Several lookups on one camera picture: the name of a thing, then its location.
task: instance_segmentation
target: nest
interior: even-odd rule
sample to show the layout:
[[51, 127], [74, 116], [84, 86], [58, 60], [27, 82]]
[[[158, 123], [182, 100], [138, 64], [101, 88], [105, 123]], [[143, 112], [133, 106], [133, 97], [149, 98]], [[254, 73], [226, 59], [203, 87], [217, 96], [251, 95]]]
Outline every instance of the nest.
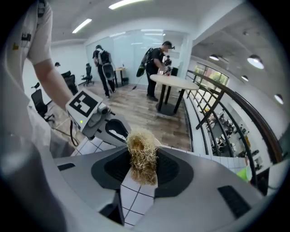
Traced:
[[135, 129], [127, 136], [131, 155], [131, 176], [140, 184], [157, 184], [156, 150], [154, 135], [146, 129]]

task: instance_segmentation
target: ceiling light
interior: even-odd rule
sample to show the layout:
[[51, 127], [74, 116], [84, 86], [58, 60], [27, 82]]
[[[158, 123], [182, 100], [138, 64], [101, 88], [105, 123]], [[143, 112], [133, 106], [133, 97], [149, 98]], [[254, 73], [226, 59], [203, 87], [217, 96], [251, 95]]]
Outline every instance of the ceiling light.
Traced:
[[76, 32], [78, 32], [80, 29], [82, 29], [85, 25], [87, 25], [90, 22], [91, 22], [91, 19], [86, 19], [77, 28], [75, 28], [72, 33], [75, 34]]
[[209, 57], [210, 57], [211, 59], [213, 59], [213, 60], [219, 60], [219, 59], [218, 59], [218, 56], [215, 55], [215, 54], [212, 54], [212, 55], [210, 55]]
[[141, 29], [141, 31], [145, 32], [145, 31], [161, 31], [163, 32], [163, 29]]
[[125, 6], [125, 5], [131, 4], [131, 3], [135, 3], [135, 2], [142, 2], [142, 1], [147, 1], [147, 0], [123, 0], [123, 1], [117, 2], [113, 5], [110, 5], [109, 8], [111, 10], [114, 10], [114, 9], [117, 9], [121, 6]]
[[280, 104], [284, 104], [283, 102], [283, 98], [281, 94], [276, 94], [275, 95], [275, 99], [280, 103]]
[[144, 35], [163, 35], [162, 33], [145, 33]]
[[251, 55], [248, 59], [248, 62], [256, 68], [264, 69], [262, 59], [257, 55]]
[[246, 75], [242, 75], [242, 78], [245, 80], [245, 81], [249, 81], [248, 77]]
[[126, 32], [120, 32], [120, 33], [116, 33], [116, 34], [111, 34], [109, 35], [109, 37], [115, 37], [115, 36], [118, 36], [118, 35], [122, 35], [122, 34], [125, 34]]

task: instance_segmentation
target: grid pattern sheet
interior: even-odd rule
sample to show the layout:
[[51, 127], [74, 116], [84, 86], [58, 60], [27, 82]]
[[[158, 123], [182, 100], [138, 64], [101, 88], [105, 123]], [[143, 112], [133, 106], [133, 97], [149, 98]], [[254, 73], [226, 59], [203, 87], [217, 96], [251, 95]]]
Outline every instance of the grid pattern sheet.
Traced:
[[[191, 155], [196, 155], [201, 158], [213, 160], [218, 162], [232, 172], [237, 173], [246, 167], [246, 160], [244, 158], [219, 157], [212, 155], [203, 155], [195, 152], [185, 151], [174, 147], [162, 145], [165, 148], [180, 150]], [[104, 150], [115, 148], [115, 146], [108, 144], [101, 139], [94, 138], [92, 141], [85, 138], [76, 150], [72, 153], [75, 155], [86, 155], [96, 153]], [[154, 203], [154, 191], [158, 185], [140, 185], [131, 178], [131, 170], [127, 173], [121, 185], [121, 202], [125, 218], [125, 227], [132, 228], [143, 217], [143, 215], [150, 209]]]

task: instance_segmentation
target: black table leg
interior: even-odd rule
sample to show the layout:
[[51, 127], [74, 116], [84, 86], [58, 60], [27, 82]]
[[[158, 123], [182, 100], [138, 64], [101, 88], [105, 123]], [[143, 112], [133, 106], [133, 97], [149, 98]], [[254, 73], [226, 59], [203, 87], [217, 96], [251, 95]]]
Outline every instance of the black table leg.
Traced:
[[171, 86], [168, 86], [168, 90], [167, 90], [167, 94], [166, 94], [166, 98], [165, 98], [164, 104], [167, 104], [167, 102], [168, 102], [168, 98], [169, 98], [169, 95], [170, 95], [170, 90], [171, 90]]
[[121, 83], [122, 83], [122, 86], [123, 86], [123, 74], [122, 74], [122, 70], [120, 70], [120, 74], [121, 74]]
[[160, 111], [161, 107], [162, 107], [162, 102], [163, 102], [163, 98], [164, 98], [165, 88], [166, 88], [166, 85], [162, 85], [161, 95], [160, 95], [160, 99], [159, 99], [158, 107], [157, 107], [158, 111]]
[[115, 82], [116, 82], [116, 87], [118, 88], [118, 81], [117, 81], [117, 75], [116, 75], [116, 71], [114, 71], [115, 74]]
[[173, 111], [174, 113], [176, 113], [177, 110], [178, 110], [178, 107], [180, 105], [180, 102], [181, 102], [181, 99], [183, 97], [184, 91], [185, 91], [185, 89], [182, 89], [181, 92], [180, 92], [180, 96], [179, 96], [179, 98], [177, 100], [176, 106], [175, 106], [174, 111]]

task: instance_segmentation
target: white countertop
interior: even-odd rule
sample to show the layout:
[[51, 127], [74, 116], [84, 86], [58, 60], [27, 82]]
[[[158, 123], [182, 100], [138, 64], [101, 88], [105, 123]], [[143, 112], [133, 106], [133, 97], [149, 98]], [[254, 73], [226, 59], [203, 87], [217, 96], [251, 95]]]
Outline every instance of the white countertop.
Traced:
[[168, 85], [171, 87], [188, 89], [188, 90], [198, 89], [198, 85], [194, 84], [193, 82], [176, 77], [176, 76], [165, 76], [165, 75], [153, 74], [150, 76], [150, 79], [155, 82], [159, 82], [161, 84]]

